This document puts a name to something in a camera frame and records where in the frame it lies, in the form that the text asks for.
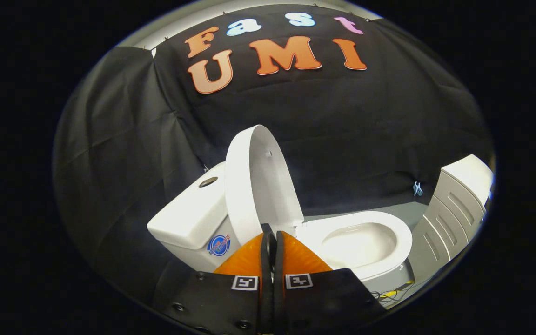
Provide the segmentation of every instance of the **white wall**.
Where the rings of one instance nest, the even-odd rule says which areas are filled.
[[[144,26],[119,43],[118,47],[142,47],[152,49],[183,30],[204,21],[240,9],[276,4],[314,5],[353,13],[370,20],[380,16],[343,0],[200,0],[180,7]]]

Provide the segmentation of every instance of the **floor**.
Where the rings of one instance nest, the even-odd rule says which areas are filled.
[[[411,202],[384,208],[374,208],[371,210],[392,214],[404,221],[411,231],[413,231],[427,207],[428,206],[425,204]],[[325,219],[338,215],[340,214],[308,216],[306,217],[306,220]],[[410,265],[405,261],[393,271],[366,282],[365,286],[372,292],[374,297],[380,298],[380,303],[383,307],[389,309],[413,295],[423,287],[426,282],[428,282],[428,280],[424,282],[412,281],[413,275],[410,270]]]

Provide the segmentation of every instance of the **white cabinet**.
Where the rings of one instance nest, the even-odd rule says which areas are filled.
[[[429,206],[413,229],[409,263],[415,282],[430,278],[472,240],[492,182],[489,167],[472,154],[442,167]]]
[[[460,181],[443,171],[440,173],[434,196],[455,215],[466,232],[468,240],[472,240],[485,215],[485,208],[477,197]]]
[[[450,259],[459,254],[469,242],[459,220],[435,195],[432,197],[424,216],[440,234],[448,249]]]
[[[449,261],[449,252],[440,234],[423,216],[413,229],[413,245],[409,253],[415,282],[427,280]]]

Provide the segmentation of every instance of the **orange letter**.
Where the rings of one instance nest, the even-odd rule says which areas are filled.
[[[192,58],[193,56],[201,53],[202,51],[208,49],[210,47],[210,44],[206,44],[204,42],[210,42],[211,40],[214,40],[214,34],[212,32],[218,31],[218,27],[212,27],[207,28],[200,34],[197,34],[196,36],[192,36],[191,38],[188,38],[185,43],[189,44],[189,58]]]
[[[229,60],[229,55],[231,53],[232,51],[225,50],[212,56],[213,60],[219,62],[219,68],[221,69],[221,77],[217,81],[211,82],[208,80],[208,74],[206,73],[207,60],[199,61],[188,68],[188,72],[192,74],[195,89],[198,92],[202,94],[210,94],[220,91],[229,85],[233,78],[233,68],[231,67]]]
[[[344,55],[344,66],[350,68],[351,70],[365,70],[368,68],[365,64],[359,59],[357,51],[355,50],[355,43],[350,40],[342,40],[340,38],[335,38],[332,42],[338,44],[341,47],[342,54]]]
[[[249,44],[253,47],[260,59],[260,69],[258,74],[275,74],[278,72],[278,66],[272,63],[272,59],[280,64],[285,70],[289,70],[293,64],[293,57],[296,58],[295,67],[300,70],[309,70],[321,68],[322,64],[315,60],[313,52],[309,47],[309,37],[293,36],[287,41],[287,46],[283,49],[271,40],[256,40]]]

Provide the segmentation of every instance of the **cabinet drawer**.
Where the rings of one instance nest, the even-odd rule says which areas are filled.
[[[443,171],[440,173],[434,196],[455,215],[470,241],[477,233],[485,215],[479,200],[459,181]]]
[[[423,216],[413,229],[413,244],[409,253],[409,263],[413,269],[415,282],[430,278],[449,261],[449,253],[444,242]]]
[[[450,259],[453,259],[469,242],[462,225],[435,195],[431,198],[424,215],[440,234],[448,249]]]

